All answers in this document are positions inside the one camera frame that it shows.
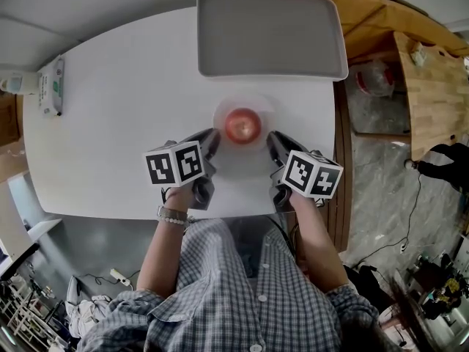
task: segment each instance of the floor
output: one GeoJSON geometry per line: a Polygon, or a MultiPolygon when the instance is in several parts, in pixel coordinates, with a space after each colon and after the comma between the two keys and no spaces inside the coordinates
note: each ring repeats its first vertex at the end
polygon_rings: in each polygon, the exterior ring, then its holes
{"type": "MultiPolygon", "coordinates": [[[[408,129],[405,97],[371,98],[349,93],[350,118],[357,131],[401,133],[408,129]]],[[[408,220],[418,192],[418,173],[406,170],[408,146],[399,146],[352,135],[354,155],[354,194],[348,250],[341,258],[356,264],[375,249],[395,243],[407,232],[408,220]]],[[[426,158],[435,164],[447,160],[434,153],[426,158]]],[[[366,261],[386,275],[403,270],[425,251],[437,257],[457,244],[456,227],[461,197],[449,184],[421,177],[421,192],[410,223],[410,244],[400,253],[400,244],[374,254],[366,261]]],[[[115,297],[125,290],[95,276],[108,274],[111,268],[125,276],[140,269],[155,231],[154,221],[125,221],[63,216],[63,222],[40,239],[40,250],[30,259],[37,282],[53,288],[57,298],[65,299],[70,275],[81,278],[85,294],[115,297]]],[[[25,275],[33,274],[22,266],[25,275]]],[[[132,282],[136,283],[137,275],[132,282]]]]}

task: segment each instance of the person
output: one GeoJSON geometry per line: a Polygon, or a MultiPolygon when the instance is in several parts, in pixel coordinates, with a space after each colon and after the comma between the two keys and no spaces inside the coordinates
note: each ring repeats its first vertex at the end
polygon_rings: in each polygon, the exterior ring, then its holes
{"type": "Polygon", "coordinates": [[[405,168],[416,169],[427,177],[448,181],[456,190],[463,194],[468,194],[469,147],[460,143],[453,144],[452,146],[437,144],[431,151],[447,156],[453,163],[444,166],[435,166],[426,161],[411,161],[407,159],[404,162],[405,168]]]}
{"type": "Polygon", "coordinates": [[[160,220],[136,290],[109,304],[79,351],[400,351],[349,284],[310,199],[290,197],[311,281],[265,216],[185,231],[192,197],[191,185],[168,191],[163,211],[178,217],[160,220]]]}

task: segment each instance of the checkered shirt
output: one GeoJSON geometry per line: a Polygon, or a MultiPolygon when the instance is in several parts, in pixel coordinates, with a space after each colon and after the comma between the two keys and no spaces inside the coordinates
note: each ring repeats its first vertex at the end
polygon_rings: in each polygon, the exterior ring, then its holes
{"type": "Polygon", "coordinates": [[[176,293],[120,293],[78,349],[339,351],[345,325],[378,329],[377,310],[350,286],[324,295],[310,283],[278,230],[264,236],[260,263],[254,294],[227,225],[193,224],[182,241],[176,293]]]}

